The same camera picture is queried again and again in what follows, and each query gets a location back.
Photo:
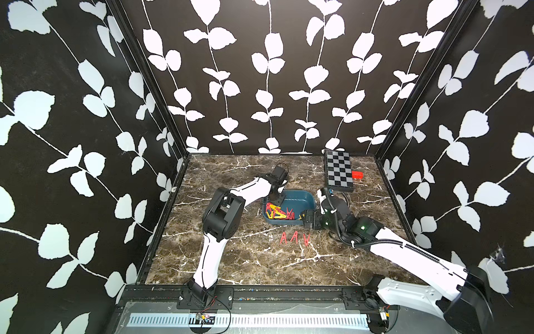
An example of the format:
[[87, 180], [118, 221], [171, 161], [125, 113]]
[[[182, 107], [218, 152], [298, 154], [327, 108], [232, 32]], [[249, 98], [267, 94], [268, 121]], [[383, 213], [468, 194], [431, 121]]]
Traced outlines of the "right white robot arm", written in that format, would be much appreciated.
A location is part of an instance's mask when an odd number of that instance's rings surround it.
[[383, 257], [423, 281], [417, 285], [374, 276], [363, 292], [372, 308], [403, 306], [438, 317], [459, 333], [486, 331], [493, 313], [483, 269], [443, 260], [370, 217], [356, 217], [331, 189], [319, 189], [317, 196], [319, 208], [301, 214], [304, 227], [326, 230], [342, 244]]

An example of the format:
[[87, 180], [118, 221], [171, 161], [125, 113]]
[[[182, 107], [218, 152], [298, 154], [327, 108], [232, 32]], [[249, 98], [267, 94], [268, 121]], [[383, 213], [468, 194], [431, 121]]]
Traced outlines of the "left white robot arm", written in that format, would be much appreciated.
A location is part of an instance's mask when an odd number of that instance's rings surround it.
[[192, 295], [201, 303], [215, 299], [218, 269], [225, 247], [241, 222], [243, 210], [256, 200], [267, 198], [281, 202], [288, 183], [289, 169], [276, 165], [249, 183], [230, 189], [218, 188], [202, 216], [203, 245], [196, 272], [187, 282]]

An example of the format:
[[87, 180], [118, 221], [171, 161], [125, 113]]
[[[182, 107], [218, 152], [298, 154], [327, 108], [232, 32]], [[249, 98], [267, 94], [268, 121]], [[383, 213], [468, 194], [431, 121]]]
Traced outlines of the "teal plastic storage box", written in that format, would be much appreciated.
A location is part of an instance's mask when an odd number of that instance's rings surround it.
[[301, 215], [306, 213], [306, 211], [311, 210], [315, 211], [317, 208], [314, 196], [304, 190], [285, 190], [284, 194], [286, 195], [285, 199], [278, 206], [282, 211], [286, 212], [287, 220], [272, 220], [267, 217], [266, 214], [266, 204], [270, 203], [264, 199], [262, 205], [262, 216], [264, 220], [272, 225], [304, 225], [304, 221], [301, 218]]

